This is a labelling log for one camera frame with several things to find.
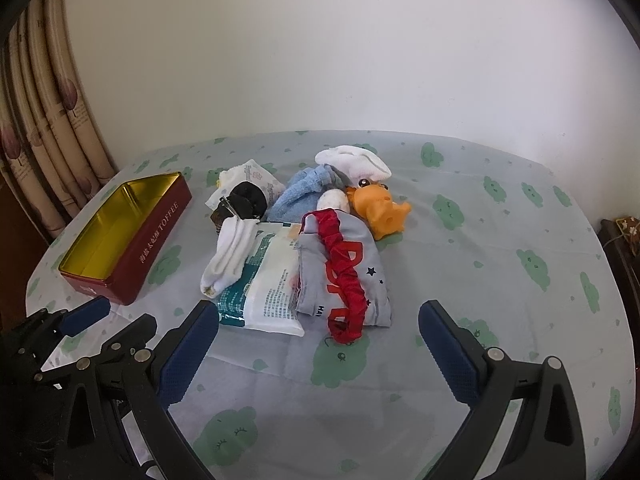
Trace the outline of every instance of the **wooden furniture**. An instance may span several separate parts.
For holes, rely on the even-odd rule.
[[[625,449],[603,477],[604,480],[623,480],[637,478],[640,467],[640,255],[633,256],[625,239],[620,236],[618,226],[611,220],[601,222],[598,239],[625,305],[636,359],[636,410],[631,434]]]
[[[0,330],[9,330],[26,315],[27,281],[48,244],[0,176]]]

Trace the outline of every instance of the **bed sheet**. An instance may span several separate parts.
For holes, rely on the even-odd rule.
[[[588,478],[599,478],[626,442],[635,401],[632,341],[602,248],[547,168],[450,137],[282,132],[147,153],[49,248],[28,285],[28,313],[88,300],[56,269],[120,183],[182,171],[193,200],[138,299],[113,305],[107,318],[65,338],[47,366],[98,353],[102,341],[145,312],[158,320],[152,347],[203,299],[198,284],[216,247],[204,202],[220,171],[254,158],[286,183],[314,165],[318,151],[340,144],[376,152],[393,172],[387,183],[396,202],[414,207],[403,234],[377,243],[392,326],[366,328],[341,349],[326,340],[325,320],[304,315],[302,338],[222,326],[184,400],[170,408],[202,461],[221,480],[421,479],[468,411],[418,332],[419,307],[438,299],[485,346],[501,346],[516,360],[562,359],[580,412]],[[518,409],[513,401],[478,478],[497,466]],[[126,425],[147,460],[130,416]]]

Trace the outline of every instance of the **red tin box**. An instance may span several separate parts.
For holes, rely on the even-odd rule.
[[[180,172],[121,184],[78,235],[58,270],[78,292],[131,304],[190,201]]]

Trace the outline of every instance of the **tissue packet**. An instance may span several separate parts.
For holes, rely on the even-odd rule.
[[[242,276],[217,298],[220,323],[302,337],[296,317],[300,224],[263,222]]]
[[[251,159],[240,166],[220,172],[218,189],[205,202],[207,207],[215,211],[220,204],[220,198],[229,196],[231,190],[241,182],[251,182],[259,187],[267,199],[267,208],[275,204],[285,190],[284,184],[281,184],[271,173]]]

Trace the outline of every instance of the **curtain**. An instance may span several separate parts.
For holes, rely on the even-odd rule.
[[[63,0],[31,0],[0,58],[0,173],[57,237],[114,175],[69,50]]]

